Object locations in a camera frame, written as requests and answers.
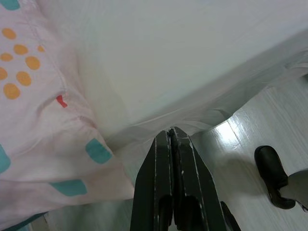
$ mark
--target floor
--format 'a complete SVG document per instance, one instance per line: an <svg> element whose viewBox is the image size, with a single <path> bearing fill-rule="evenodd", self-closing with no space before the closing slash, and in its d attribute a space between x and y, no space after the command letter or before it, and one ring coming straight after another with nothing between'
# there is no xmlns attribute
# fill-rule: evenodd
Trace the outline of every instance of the floor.
<svg viewBox="0 0 308 231"><path fill-rule="evenodd" d="M307 121L308 78L302 77L267 88L224 123L193 136L242 231L307 230L308 214L299 205L281 210L269 203L253 157L255 148L271 145L288 175L307 168ZM126 166L133 181L141 164ZM104 202L52 211L45 219L50 231L128 231L131 209L132 200Z"/></svg>

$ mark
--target black clamp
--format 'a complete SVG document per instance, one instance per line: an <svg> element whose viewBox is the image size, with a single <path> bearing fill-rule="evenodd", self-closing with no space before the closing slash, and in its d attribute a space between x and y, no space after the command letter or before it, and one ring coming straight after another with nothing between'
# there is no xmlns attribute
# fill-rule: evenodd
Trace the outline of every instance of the black clamp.
<svg viewBox="0 0 308 231"><path fill-rule="evenodd" d="M130 231L240 231L219 202L208 168L179 128L161 131L141 166L135 187Z"/></svg>

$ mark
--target white bed sheet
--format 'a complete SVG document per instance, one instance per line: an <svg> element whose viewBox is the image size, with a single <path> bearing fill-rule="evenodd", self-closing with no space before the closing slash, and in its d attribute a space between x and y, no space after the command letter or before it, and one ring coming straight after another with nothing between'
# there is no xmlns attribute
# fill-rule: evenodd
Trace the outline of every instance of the white bed sheet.
<svg viewBox="0 0 308 231"><path fill-rule="evenodd" d="M162 129L209 129L273 80L308 72L306 0L38 3L78 52L107 144L129 158Z"/></svg>

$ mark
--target black shoe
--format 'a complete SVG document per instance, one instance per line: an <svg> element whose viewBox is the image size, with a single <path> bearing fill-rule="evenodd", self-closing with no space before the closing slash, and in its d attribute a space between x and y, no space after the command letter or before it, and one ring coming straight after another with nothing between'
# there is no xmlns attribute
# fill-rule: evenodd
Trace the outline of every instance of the black shoe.
<svg viewBox="0 0 308 231"><path fill-rule="evenodd" d="M288 185L288 176L275 149L270 146L258 147L255 150L255 162L269 191L272 204L282 209L293 208L295 200L283 198L279 192L280 188Z"/></svg>

